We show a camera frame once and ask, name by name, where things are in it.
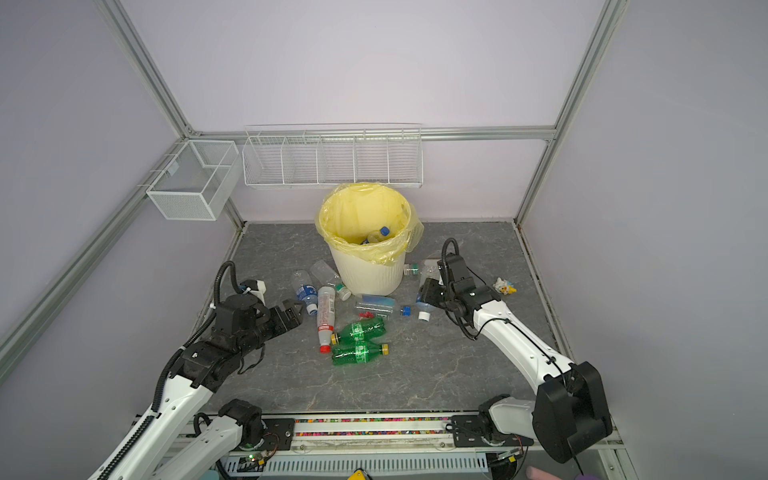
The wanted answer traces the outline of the blue label water bottle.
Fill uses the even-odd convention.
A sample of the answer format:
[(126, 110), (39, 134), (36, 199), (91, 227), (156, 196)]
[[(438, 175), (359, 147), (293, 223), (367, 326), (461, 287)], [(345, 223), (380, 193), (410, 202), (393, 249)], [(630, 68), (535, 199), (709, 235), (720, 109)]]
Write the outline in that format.
[(433, 305), (430, 305), (422, 301), (416, 302), (415, 306), (417, 307), (417, 310), (418, 310), (418, 319), (425, 322), (429, 322), (435, 307)]

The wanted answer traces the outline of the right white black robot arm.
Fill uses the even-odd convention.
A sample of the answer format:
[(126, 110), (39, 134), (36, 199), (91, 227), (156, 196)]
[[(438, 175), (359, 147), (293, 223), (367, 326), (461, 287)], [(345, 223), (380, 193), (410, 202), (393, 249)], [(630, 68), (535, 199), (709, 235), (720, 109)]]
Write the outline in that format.
[(445, 312), (471, 341), (489, 339), (525, 377), (535, 399), (496, 396), (478, 408), (480, 435), (491, 445), (519, 436), (538, 442), (565, 463), (613, 433), (604, 385), (590, 363), (575, 363), (539, 338), (498, 292), (476, 284), (456, 239), (442, 245), (440, 278), (420, 288), (427, 304)]

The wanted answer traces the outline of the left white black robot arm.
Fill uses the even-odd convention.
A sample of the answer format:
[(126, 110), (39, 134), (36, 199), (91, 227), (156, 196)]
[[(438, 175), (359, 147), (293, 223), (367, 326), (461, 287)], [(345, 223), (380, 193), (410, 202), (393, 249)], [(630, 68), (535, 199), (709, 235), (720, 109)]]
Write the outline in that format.
[(213, 417), (202, 408), (233, 374), (249, 371), (245, 358), (302, 323), (296, 300), (268, 307), (261, 280), (239, 281), (235, 265), (217, 271), (210, 315), (163, 367), (152, 401), (93, 473), (95, 479), (198, 479), (243, 447), (275, 453), (259, 407), (239, 399)]

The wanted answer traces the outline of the cream plastic waste bin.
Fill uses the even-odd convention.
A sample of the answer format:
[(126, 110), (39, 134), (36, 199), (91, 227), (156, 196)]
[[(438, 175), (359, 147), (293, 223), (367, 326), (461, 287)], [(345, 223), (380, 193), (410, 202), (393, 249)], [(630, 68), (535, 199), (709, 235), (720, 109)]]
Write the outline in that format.
[(353, 295), (389, 295), (400, 285), (406, 249), (381, 244), (329, 244), (342, 282)]

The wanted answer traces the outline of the yellow plastic bin liner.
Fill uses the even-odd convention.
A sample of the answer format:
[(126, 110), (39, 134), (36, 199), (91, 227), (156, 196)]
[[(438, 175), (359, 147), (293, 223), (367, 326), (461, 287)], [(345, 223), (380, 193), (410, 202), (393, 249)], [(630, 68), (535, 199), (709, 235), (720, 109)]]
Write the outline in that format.
[(318, 233), (328, 244), (359, 244), (372, 231), (386, 226), (390, 238), (383, 243), (412, 252), (423, 233), (415, 206), (400, 192), (377, 183), (351, 183), (335, 188), (323, 200), (315, 217)]

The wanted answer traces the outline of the small clear plastic box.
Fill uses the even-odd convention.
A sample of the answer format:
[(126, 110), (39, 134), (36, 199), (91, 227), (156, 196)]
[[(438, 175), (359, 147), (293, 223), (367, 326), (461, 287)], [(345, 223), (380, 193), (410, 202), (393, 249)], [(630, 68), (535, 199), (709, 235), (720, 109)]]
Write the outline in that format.
[(441, 273), (440, 268), (438, 266), (438, 259), (425, 259), (420, 267), (420, 278), (422, 280), (426, 279), (435, 279), (440, 281), (441, 280)]

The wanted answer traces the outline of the small yellow white toy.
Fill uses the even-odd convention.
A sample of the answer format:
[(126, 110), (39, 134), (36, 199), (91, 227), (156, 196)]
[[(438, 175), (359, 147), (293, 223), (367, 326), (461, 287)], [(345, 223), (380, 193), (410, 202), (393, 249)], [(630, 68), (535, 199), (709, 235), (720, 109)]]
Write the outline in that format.
[(500, 277), (498, 277), (493, 283), (493, 288), (497, 293), (504, 296), (517, 292), (517, 289), (513, 283)]

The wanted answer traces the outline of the clear bottle blue label white cap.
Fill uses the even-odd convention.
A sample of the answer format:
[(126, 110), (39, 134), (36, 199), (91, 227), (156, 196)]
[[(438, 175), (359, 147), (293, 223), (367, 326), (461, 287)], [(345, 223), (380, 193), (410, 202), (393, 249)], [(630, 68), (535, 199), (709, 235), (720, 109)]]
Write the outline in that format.
[(309, 273), (296, 270), (292, 273), (291, 282), (297, 299), (304, 304), (309, 315), (315, 316), (318, 310), (318, 295)]

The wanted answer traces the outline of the white bottle red cap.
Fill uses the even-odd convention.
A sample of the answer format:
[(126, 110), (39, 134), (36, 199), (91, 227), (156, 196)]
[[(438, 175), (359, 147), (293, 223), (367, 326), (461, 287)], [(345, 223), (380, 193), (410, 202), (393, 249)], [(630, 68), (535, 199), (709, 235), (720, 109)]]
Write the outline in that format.
[(323, 286), (318, 291), (317, 332), (321, 354), (331, 352), (335, 324), (335, 288)]

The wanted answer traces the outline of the clear bottle blue tint red cap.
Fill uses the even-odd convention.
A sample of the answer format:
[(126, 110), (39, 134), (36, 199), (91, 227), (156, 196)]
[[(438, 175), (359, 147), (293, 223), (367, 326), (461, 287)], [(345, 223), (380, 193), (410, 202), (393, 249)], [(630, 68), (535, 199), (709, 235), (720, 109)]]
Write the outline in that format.
[(355, 307), (362, 312), (370, 312), (384, 318), (408, 318), (413, 313), (410, 305), (403, 305), (386, 296), (363, 295), (356, 300)]

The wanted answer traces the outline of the upper green soda bottle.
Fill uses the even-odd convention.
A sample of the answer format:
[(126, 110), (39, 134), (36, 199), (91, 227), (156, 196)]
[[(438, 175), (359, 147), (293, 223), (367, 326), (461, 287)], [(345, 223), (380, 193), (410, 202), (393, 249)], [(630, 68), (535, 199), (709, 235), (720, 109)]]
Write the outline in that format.
[(382, 317), (367, 318), (345, 326), (331, 336), (332, 345), (368, 341), (386, 334), (386, 325)]

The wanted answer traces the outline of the green soda bottle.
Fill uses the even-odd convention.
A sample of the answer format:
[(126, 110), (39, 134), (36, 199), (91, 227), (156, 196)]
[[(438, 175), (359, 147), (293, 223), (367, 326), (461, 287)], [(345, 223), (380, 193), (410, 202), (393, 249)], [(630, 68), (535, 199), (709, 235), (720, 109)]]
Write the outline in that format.
[(367, 318), (345, 326), (331, 336), (332, 345), (368, 341), (386, 334), (386, 325), (382, 317)]
[(381, 356), (390, 353), (389, 345), (375, 342), (356, 342), (352, 344), (340, 344), (331, 349), (334, 365), (367, 364)]

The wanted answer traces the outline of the lower green soda bottle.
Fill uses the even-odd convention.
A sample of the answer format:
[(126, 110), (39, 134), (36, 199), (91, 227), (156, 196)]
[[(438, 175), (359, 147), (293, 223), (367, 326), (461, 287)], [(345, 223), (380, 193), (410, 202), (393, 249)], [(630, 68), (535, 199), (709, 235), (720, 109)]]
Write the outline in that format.
[(367, 364), (381, 356), (390, 353), (389, 345), (375, 342), (356, 342), (352, 344), (340, 344), (331, 349), (334, 365)]

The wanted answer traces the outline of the white mesh box basket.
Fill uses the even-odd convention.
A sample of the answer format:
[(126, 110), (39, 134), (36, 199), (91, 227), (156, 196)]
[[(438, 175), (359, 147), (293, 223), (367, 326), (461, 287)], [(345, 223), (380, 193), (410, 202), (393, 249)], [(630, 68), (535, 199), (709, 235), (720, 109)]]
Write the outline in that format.
[(235, 142), (187, 140), (148, 186), (147, 194), (167, 220), (215, 221), (242, 173)]

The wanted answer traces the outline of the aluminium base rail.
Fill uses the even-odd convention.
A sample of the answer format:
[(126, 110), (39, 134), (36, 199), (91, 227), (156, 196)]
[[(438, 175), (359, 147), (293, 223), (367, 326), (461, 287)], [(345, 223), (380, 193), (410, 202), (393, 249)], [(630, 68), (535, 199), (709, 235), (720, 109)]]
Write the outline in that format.
[(372, 414), (264, 414), (262, 440), (256, 451), (314, 453), (355, 451), (452, 451), (459, 448), (505, 449), (542, 445), (531, 433), (506, 434), (489, 440), (480, 414), (470, 412), (412, 412)]

